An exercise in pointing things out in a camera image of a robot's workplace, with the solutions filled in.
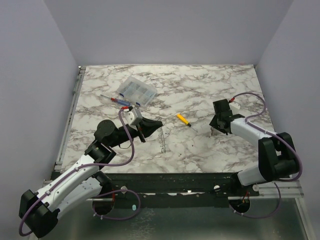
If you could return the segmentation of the green capped key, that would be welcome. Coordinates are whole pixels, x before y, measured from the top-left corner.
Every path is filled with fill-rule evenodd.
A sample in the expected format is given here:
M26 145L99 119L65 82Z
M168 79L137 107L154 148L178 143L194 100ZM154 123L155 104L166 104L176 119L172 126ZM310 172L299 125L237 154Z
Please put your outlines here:
M211 130L211 134L210 134L211 136L216 136L218 134L218 131L215 128L211 127L210 130Z

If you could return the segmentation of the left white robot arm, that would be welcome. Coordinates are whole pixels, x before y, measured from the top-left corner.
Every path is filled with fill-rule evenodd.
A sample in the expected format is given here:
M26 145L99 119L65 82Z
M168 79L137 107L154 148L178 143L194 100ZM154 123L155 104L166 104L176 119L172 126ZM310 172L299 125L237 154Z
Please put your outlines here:
M94 132L94 141L67 171L37 191L27 190L20 199L18 233L22 237L35 234L42 238L51 232L68 210L90 198L114 196L117 190L101 170L111 167L116 156L113 147L134 138L142 142L163 126L160 120L145 117L120 121L116 127L111 120L101 121Z

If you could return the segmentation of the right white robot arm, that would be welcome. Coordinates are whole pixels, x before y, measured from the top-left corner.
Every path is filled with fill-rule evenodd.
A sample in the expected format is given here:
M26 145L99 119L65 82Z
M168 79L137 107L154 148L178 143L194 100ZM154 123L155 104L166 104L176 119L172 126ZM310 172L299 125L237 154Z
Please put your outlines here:
M297 174L302 163L297 155L291 136L268 131L251 123L241 114L234 114L227 99L213 102L214 117L211 128L225 134L233 134L257 148L257 165L232 175L229 189L240 196L253 184L283 180Z

